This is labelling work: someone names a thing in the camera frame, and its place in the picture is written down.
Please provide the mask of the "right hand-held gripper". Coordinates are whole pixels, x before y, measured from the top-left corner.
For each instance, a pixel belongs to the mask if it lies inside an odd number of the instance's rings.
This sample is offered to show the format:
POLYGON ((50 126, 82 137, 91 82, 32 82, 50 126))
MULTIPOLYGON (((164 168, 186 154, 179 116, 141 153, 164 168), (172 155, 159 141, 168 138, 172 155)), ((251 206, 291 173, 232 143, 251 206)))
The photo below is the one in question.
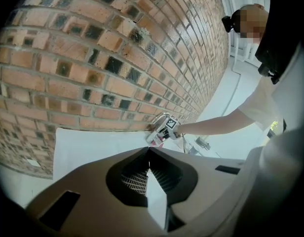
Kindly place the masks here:
MULTIPOLYGON (((160 121, 157 122, 156 125, 159 125, 162 123, 162 119, 160 121)), ((164 128, 160 131, 160 132, 155 132, 154 130, 154 125, 151 123, 150 128, 151 133, 146 137, 146 142, 150 145, 155 145, 153 142, 153 139, 156 135, 158 135, 159 137, 163 137, 166 139, 166 141, 168 139, 172 139, 172 140, 176 140, 174 137, 173 132, 177 132, 177 127, 180 125, 179 121, 177 118, 175 118, 174 116, 171 116, 169 121, 166 123, 166 125, 164 126, 164 128)))

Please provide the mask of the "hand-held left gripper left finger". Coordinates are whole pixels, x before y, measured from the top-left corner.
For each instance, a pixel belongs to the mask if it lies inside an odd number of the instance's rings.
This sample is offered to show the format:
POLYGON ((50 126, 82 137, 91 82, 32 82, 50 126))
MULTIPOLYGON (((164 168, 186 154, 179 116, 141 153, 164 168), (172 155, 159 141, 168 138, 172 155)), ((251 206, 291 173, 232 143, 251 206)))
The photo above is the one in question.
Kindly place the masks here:
POLYGON ((148 168, 147 147, 84 164, 38 194, 26 212, 61 237, 159 237, 166 231, 148 212, 148 199, 122 173, 148 168))

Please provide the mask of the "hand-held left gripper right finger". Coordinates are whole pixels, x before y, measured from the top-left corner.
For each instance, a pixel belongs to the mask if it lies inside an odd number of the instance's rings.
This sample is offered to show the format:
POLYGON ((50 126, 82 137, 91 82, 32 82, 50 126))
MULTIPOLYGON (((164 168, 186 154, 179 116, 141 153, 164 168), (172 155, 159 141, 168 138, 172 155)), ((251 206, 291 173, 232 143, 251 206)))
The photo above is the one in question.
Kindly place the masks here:
POLYGON ((218 200, 244 161, 149 149, 149 214, 171 232, 196 219, 218 200))

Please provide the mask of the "chrome faucet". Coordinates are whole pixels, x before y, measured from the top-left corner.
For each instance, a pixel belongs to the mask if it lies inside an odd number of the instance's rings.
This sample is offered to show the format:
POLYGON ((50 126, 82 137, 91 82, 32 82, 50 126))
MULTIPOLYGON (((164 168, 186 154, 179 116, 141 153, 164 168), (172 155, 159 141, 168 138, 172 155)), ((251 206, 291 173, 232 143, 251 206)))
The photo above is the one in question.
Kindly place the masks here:
POLYGON ((169 112, 161 112, 159 113, 156 117, 153 118, 152 120, 152 124, 154 125, 154 130, 155 132, 160 132, 164 126, 166 125, 166 123, 169 121, 171 115, 169 112), (161 124, 156 125, 158 121, 163 120, 161 124))

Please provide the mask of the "pink cloth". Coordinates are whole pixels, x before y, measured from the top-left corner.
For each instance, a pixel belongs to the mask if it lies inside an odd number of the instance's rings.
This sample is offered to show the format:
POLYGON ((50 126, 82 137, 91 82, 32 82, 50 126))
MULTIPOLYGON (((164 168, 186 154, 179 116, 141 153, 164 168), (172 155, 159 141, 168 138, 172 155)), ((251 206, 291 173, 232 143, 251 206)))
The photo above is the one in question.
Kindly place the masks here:
POLYGON ((158 135, 156 135, 153 139, 153 142, 154 142, 156 147, 163 147, 163 144, 164 144, 165 141, 166 141, 165 138, 159 137, 158 135))

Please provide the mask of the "person's right forearm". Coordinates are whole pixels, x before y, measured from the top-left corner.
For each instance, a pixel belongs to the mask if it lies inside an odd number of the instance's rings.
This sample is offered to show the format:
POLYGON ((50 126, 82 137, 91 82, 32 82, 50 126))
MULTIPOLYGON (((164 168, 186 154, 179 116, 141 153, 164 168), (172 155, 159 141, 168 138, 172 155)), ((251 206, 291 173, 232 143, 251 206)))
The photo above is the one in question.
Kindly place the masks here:
POLYGON ((227 116, 179 125, 176 132, 190 135, 221 135, 242 129, 246 125, 246 116, 236 109, 227 116))

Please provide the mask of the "white sink vanity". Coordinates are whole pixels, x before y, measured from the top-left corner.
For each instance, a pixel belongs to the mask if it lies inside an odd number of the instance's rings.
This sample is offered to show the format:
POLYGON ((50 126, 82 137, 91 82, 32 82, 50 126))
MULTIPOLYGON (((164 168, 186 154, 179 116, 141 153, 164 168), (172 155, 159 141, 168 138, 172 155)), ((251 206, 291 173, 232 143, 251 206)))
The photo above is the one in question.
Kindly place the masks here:
MULTIPOLYGON (((93 132, 93 131, 75 131, 57 128, 56 144, 54 150, 53 163, 53 182, 56 182, 69 174, 76 168, 97 160, 102 160, 114 155, 131 151, 137 148, 147 147, 145 140, 145 132, 93 132)), ((166 141, 163 144, 163 149, 177 151, 184 154, 181 149, 172 140, 166 141)), ((205 162, 200 162, 200 159, 217 158, 218 153, 210 150, 205 153, 205 150, 200 150, 197 156, 193 156, 201 167, 204 167, 205 162)), ((214 172, 220 171, 196 169, 199 174, 199 183, 214 181, 214 172)))

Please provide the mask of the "person's light t-shirt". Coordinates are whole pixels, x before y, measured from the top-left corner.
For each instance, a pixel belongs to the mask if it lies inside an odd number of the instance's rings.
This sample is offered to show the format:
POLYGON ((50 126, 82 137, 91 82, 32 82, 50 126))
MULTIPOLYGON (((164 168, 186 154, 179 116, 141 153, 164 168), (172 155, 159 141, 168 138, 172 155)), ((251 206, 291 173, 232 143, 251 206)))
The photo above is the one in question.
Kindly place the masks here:
POLYGON ((277 84, 262 77, 254 92, 238 107, 262 131, 274 135, 304 125, 304 48, 299 44, 277 84))

